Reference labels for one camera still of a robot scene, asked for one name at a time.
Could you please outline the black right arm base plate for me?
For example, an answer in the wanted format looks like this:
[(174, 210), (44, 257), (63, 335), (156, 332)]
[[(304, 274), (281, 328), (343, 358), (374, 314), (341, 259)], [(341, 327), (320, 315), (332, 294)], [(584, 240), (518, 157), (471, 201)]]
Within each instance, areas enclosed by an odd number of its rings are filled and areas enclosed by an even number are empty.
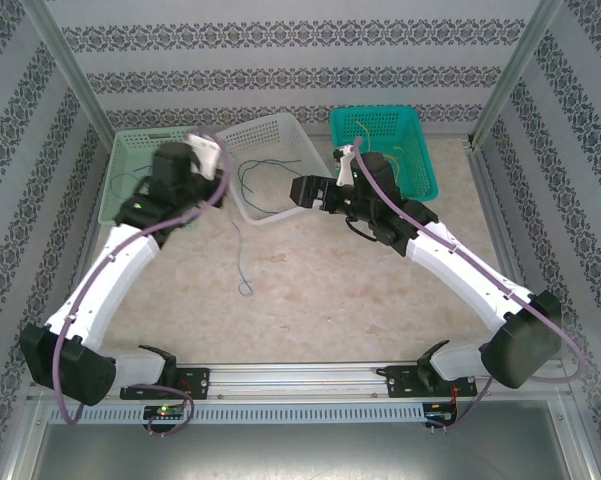
[(478, 394), (474, 382), (467, 377), (446, 381), (435, 372), (416, 365), (386, 366), (376, 370), (376, 374), (386, 379), (390, 398), (433, 398), (452, 397), (473, 398)]

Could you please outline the aluminium frame post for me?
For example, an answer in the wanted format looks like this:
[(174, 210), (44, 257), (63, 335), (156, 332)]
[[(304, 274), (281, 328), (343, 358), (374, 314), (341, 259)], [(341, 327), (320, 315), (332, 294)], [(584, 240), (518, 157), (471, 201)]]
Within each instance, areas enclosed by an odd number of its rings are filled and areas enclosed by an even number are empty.
[(476, 149), (486, 138), (498, 115), (504, 108), (510, 93), (519, 81), (535, 49), (549, 28), (564, 0), (539, 0), (537, 7), (526, 24), (502, 75), (487, 100), (475, 127), (469, 134), (469, 145)]
[(99, 103), (86, 74), (79, 65), (61, 28), (53, 18), (45, 0), (19, 0), (27, 16), (54, 57), (62, 75), (74, 91), (100, 140), (108, 150), (113, 148), (115, 130)]

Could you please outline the teal plastic basket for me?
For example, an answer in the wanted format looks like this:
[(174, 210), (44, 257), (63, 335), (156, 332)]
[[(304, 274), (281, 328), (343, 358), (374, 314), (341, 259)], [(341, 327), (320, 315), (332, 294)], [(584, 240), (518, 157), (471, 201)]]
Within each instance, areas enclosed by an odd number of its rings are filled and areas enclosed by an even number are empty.
[(362, 139), (360, 151), (377, 152), (391, 165), (405, 198), (420, 202), (439, 193), (421, 123), (415, 109), (404, 106), (337, 108), (330, 113), (332, 143), (338, 148)]

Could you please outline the light green plastic basket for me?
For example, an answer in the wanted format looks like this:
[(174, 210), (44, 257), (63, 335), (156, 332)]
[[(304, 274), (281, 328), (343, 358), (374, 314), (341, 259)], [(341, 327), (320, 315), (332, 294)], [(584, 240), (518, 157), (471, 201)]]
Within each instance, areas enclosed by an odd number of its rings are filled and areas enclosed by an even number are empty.
[(120, 207), (138, 182), (151, 172), (152, 157), (164, 143), (182, 141), (191, 126), (121, 130), (116, 133), (107, 168), (98, 222), (112, 227)]

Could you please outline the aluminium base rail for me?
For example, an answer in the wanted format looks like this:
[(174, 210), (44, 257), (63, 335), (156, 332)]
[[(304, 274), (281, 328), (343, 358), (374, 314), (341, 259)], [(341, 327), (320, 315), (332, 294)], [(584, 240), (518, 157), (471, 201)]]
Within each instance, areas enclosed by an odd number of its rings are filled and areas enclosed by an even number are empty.
[[(177, 367), (208, 368), (210, 385), (206, 400), (234, 399), (329, 399), (329, 398), (390, 398), (386, 379), (376, 370), (386, 366), (358, 364), (290, 364), (290, 365), (229, 365), (192, 366), (174, 362), (144, 363), (131, 365), (105, 359), (103, 364), (71, 366), (67, 373), (61, 372), (53, 379), (52, 367), (35, 367), (31, 370), (34, 382), (57, 391), (61, 398), (69, 398), (85, 406), (94, 406), (109, 395), (118, 395), (127, 387), (187, 394), (169, 387), (175, 379)], [(486, 384), (487, 374), (471, 374), (467, 377), (478, 389)], [(458, 397), (391, 398), (435, 399)]]

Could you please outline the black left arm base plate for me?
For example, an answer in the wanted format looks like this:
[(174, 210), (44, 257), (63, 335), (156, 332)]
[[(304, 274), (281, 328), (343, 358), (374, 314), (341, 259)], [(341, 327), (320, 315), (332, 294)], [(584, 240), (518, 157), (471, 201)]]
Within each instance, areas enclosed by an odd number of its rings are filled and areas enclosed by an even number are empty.
[[(193, 400), (206, 400), (210, 385), (208, 368), (177, 367), (170, 388), (186, 392)], [(120, 390), (122, 400), (183, 400), (177, 393), (158, 391), (146, 387), (127, 387)]]

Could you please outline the aluminium side rail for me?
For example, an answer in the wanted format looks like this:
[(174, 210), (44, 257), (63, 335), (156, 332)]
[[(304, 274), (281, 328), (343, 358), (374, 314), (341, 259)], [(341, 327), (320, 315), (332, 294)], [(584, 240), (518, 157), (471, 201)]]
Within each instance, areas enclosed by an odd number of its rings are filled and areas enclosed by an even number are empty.
[(534, 294), (547, 290), (542, 280), (529, 277), (525, 267), (521, 265), (520, 249), (511, 233), (510, 222), (502, 212), (502, 202), (497, 189), (491, 182), (491, 176), (480, 151), (473, 149), (468, 142), (463, 143), (471, 175), (483, 209), (489, 234), (494, 246), (500, 271), (511, 281), (524, 286)]
[(43, 323), (65, 305), (84, 272), (89, 269), (109, 155), (110, 150), (102, 144), (99, 144), (94, 152), (87, 182), (67, 235), (67, 243), (54, 279), (52, 297), (46, 307)]

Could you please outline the metal sheet shelf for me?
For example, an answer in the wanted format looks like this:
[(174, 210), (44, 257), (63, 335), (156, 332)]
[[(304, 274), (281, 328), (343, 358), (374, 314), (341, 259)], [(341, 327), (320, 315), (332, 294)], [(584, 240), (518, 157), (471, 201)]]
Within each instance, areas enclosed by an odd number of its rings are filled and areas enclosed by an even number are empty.
[(563, 399), (486, 401), (459, 426), (195, 422), (164, 439), (114, 418), (23, 412), (0, 480), (601, 480)]

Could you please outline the white plastic basket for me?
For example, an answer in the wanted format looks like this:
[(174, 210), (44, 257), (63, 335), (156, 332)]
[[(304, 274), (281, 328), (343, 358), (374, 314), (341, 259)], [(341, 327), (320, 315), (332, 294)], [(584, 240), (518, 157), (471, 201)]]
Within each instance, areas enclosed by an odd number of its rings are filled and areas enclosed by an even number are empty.
[(294, 179), (332, 175), (298, 120), (267, 115), (218, 133), (233, 162), (230, 191), (243, 219), (255, 226), (305, 210), (290, 198)]

